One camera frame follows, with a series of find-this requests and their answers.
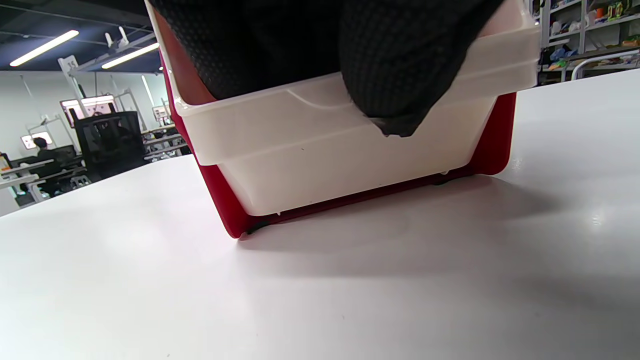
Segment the white wall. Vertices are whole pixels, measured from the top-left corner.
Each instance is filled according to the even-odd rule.
[[[22,83],[20,75],[24,79],[35,98],[35,102],[29,97]],[[142,119],[149,129],[158,127],[151,107],[162,105],[161,98],[167,100],[164,78],[162,75],[145,74],[151,95],[155,104],[151,104],[141,74],[124,73],[82,73],[77,80],[82,85],[87,96],[97,94],[119,94],[124,89],[130,88],[138,106]],[[114,88],[111,76],[115,80],[118,91]],[[40,122],[41,115],[47,115],[52,119],[60,115],[63,122],[49,124],[51,137],[57,146],[73,143],[78,147],[76,133],[69,128],[65,115],[60,108],[60,101],[74,98],[74,93],[69,87],[62,72],[0,72],[0,151],[6,152],[10,158],[22,158],[35,155],[35,150],[24,148],[20,138],[27,135],[26,126],[35,126]],[[134,110],[130,97],[125,97],[124,106],[127,110]],[[72,140],[67,135],[65,128],[70,130]]]

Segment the desk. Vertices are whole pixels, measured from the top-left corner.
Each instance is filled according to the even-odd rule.
[[[637,71],[522,92],[500,176],[246,241],[192,156],[0,218],[3,357],[637,359],[640,123],[619,106],[636,93],[578,109]]]
[[[43,167],[44,165],[52,162],[53,160],[45,160],[45,161],[40,161],[38,163],[29,164],[25,167],[11,168],[9,170],[0,172],[0,177],[12,175],[12,174],[20,174],[22,176],[26,176],[26,175],[29,175],[30,170]]]
[[[23,177],[16,177],[15,179],[2,180],[0,179],[0,217],[18,211],[20,206],[13,198],[13,194],[8,189],[12,186],[17,186],[24,183],[30,183],[38,179],[37,175],[28,175]]]

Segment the ceiling light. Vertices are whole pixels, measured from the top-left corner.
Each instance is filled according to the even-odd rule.
[[[9,65],[11,66],[19,66],[22,65],[23,63],[26,63],[27,61],[35,58],[36,56],[49,51],[51,49],[53,49],[54,47],[62,44],[63,42],[73,38],[74,36],[80,34],[77,30],[70,30],[60,36],[58,36],[57,38],[51,40],[50,42],[44,44],[43,46],[38,47],[35,50],[32,50],[30,52],[28,52],[25,55],[22,55],[21,57],[17,58],[16,60],[11,61],[11,63],[9,63]]]
[[[103,68],[103,69],[108,69],[108,68],[110,68],[110,67],[114,67],[114,66],[119,65],[119,64],[121,64],[121,63],[123,63],[123,62],[125,62],[125,61],[129,61],[129,60],[131,60],[131,59],[133,59],[133,58],[135,58],[135,57],[137,57],[137,56],[140,56],[140,55],[142,55],[142,54],[146,54],[146,53],[148,53],[149,51],[156,50],[158,47],[160,47],[160,44],[158,44],[158,43],[151,44],[151,45],[149,45],[149,46],[147,46],[147,47],[143,47],[143,48],[142,48],[142,49],[140,49],[140,50],[135,50],[135,51],[134,51],[133,53],[131,53],[131,54],[126,54],[125,56],[122,56],[122,57],[120,57],[120,58],[117,58],[117,59],[115,59],[115,60],[113,60],[113,61],[109,61],[108,63],[104,64],[104,65],[102,66],[102,68]]]

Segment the office chair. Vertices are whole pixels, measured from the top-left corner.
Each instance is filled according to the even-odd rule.
[[[106,179],[147,163],[135,111],[74,120],[80,149],[92,180]]]

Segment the person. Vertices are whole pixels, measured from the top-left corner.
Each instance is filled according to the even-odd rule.
[[[38,155],[36,155],[36,163],[41,161],[53,160],[43,167],[33,169],[32,172],[38,174],[41,179],[43,177],[51,176],[62,171],[60,162],[58,161],[58,153],[54,150],[48,149],[47,140],[43,138],[33,138],[33,143],[38,147]],[[60,190],[60,184],[55,179],[49,179],[46,183],[40,184],[40,188],[48,193],[49,196],[56,196],[56,191]]]

